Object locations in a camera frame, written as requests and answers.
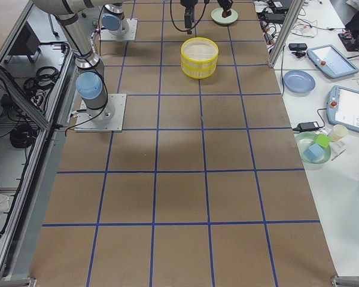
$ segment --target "white cup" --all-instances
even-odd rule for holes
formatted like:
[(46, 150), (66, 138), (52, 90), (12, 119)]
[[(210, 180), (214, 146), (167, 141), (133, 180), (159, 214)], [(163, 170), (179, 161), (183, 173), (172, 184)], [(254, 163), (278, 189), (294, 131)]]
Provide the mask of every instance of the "white cup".
[(332, 131), (330, 131), (330, 133), (328, 134), (328, 136), (331, 138), (331, 141), (333, 142), (344, 138), (346, 135), (348, 135), (348, 129), (342, 124), (336, 124), (333, 127)]

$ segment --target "screen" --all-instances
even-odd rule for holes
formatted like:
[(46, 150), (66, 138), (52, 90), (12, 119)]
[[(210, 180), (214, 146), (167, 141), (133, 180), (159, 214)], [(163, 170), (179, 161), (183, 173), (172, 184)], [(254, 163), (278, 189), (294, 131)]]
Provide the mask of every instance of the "screen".
[(320, 60), (325, 61), (326, 66), (329, 67), (335, 74), (341, 74), (354, 70), (354, 68), (332, 47), (319, 48), (314, 50), (314, 53)]
[(359, 128), (359, 94), (339, 89), (339, 105), (335, 120)]

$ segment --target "white plastic bag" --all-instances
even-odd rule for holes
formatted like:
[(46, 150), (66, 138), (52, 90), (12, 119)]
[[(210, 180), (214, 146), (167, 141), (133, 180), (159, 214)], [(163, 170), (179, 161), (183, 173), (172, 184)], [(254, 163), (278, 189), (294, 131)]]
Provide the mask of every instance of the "white plastic bag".
[(356, 10), (359, 10), (359, 0), (347, 0), (346, 3), (353, 6)]

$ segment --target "blue plate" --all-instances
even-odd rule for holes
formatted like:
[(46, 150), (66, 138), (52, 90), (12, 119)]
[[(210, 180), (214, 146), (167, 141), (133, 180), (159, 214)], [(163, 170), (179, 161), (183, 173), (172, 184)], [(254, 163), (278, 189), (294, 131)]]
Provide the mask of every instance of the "blue plate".
[(300, 70), (288, 71), (283, 81), (286, 87), (295, 93), (308, 93), (315, 88), (315, 80), (306, 72)]

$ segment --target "white table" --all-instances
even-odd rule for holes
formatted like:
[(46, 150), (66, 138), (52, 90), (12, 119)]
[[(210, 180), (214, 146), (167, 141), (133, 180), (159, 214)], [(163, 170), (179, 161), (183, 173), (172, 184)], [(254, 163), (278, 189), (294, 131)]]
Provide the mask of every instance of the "white table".
[[(285, 88), (284, 102), (293, 127), (306, 121), (321, 120), (317, 109), (325, 108), (327, 95), (334, 85), (359, 90), (359, 73), (332, 81), (320, 71), (309, 71), (316, 86), (300, 97)], [(280, 71), (276, 71), (279, 85)], [(325, 111), (321, 114), (327, 122)], [(359, 276), (359, 133), (350, 131), (342, 139), (346, 151), (324, 164), (303, 163), (327, 244), (339, 276)]]
[[(307, 20), (309, 22), (313, 22), (312, 26), (316, 26), (319, 28), (325, 28), (325, 29), (344, 28), (344, 24), (342, 23), (339, 16), (335, 12), (335, 9), (333, 8), (330, 1), (321, 0), (321, 2), (322, 4), (320, 4), (317, 0), (310, 0), (309, 4), (304, 7), (304, 11), (306, 12), (306, 15), (299, 16), (299, 18)], [(283, 62), (284, 70), (292, 70), (292, 69), (316, 70), (317, 69), (317, 67), (314, 66), (312, 61), (310, 61), (307, 56), (298, 59), (295, 55), (293, 55), (291, 51), (288, 49), (289, 43), (306, 43), (308, 48), (315, 48), (322, 45), (332, 44), (346, 57), (359, 55), (359, 52), (346, 51), (345, 47), (343, 46), (341, 40), (338, 37), (338, 34), (342, 32), (341, 30), (322, 30), (312, 27), (312, 28), (307, 28), (307, 30), (305, 30), (304, 33), (302, 33), (302, 31), (299, 30), (297, 31), (294, 30), (293, 32), (305, 36), (315, 36), (315, 35), (316, 36), (314, 38), (306, 38), (306, 37), (290, 34), (290, 36), (286, 41), (286, 47), (284, 51), (284, 62)], [(274, 68), (280, 69), (281, 62), (282, 62), (281, 57), (279, 57), (278, 61), (275, 63)], [(351, 59), (351, 62), (359, 69), (359, 57)]]
[[(344, 27), (329, 0), (310, 0), (305, 7), (306, 16), (300, 18), (310, 21), (318, 20), (318, 27)], [(302, 38), (290, 35), (290, 42), (305, 42), (309, 48), (333, 44), (346, 57), (358, 52), (349, 53), (345, 50), (337, 34), (339, 30), (319, 30), (315, 38)], [(281, 56), (275, 65), (275, 73), (280, 88)], [(359, 57), (352, 61), (359, 68)], [(288, 47), (284, 52), (284, 74), (287, 70), (299, 69), (308, 72), (315, 79), (316, 86), (308, 95), (301, 97), (285, 88), (284, 102), (291, 121), (296, 127), (298, 123), (321, 119), (317, 109), (325, 108), (327, 96), (334, 85), (359, 90), (359, 73), (339, 79), (329, 79), (307, 58), (297, 59)], [(326, 128), (331, 129), (325, 115)], [(339, 276), (359, 276), (359, 133), (350, 131), (342, 139), (346, 143), (346, 151), (333, 161), (324, 164), (303, 163), (310, 183), (315, 205), (322, 223), (328, 248)]]

